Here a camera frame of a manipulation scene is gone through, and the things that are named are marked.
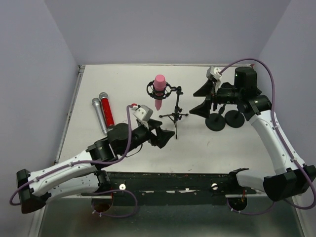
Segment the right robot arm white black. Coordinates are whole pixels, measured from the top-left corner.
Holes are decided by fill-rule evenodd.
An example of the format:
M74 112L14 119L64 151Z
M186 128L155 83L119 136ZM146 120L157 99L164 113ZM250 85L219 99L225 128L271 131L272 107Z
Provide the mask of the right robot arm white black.
M193 96L204 97L189 112L205 118L206 126L220 131L225 125L239 128L248 121L258 133L271 158L275 174L268 176L250 169L235 172L239 186L265 192L272 201L305 193L316 177L316 168L306 165L286 138L269 98L257 87L251 67L235 69L234 84L221 83L220 69L210 67L206 83Z

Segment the pink microphone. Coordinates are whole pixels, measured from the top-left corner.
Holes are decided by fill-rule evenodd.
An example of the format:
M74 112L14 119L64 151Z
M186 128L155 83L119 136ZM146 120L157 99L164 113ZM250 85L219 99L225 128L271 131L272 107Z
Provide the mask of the pink microphone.
M154 80L154 89L156 91L156 95L161 96L163 95L164 89L166 87L166 80L164 75L157 75ZM162 100L156 99L155 100L155 108L157 111L161 109Z

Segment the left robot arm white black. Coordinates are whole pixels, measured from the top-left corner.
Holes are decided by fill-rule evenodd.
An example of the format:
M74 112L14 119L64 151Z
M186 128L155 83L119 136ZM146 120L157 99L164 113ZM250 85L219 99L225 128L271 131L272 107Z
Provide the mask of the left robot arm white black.
M106 138L94 142L88 148L67 161L38 171L19 170L16 173L19 206L23 214L43 208L49 201L79 193L95 193L107 188L105 179L99 178L101 169L122 161L127 154L149 142L163 148L175 135L174 131L161 128L161 121L150 119L137 122L135 129L129 123L113 126Z

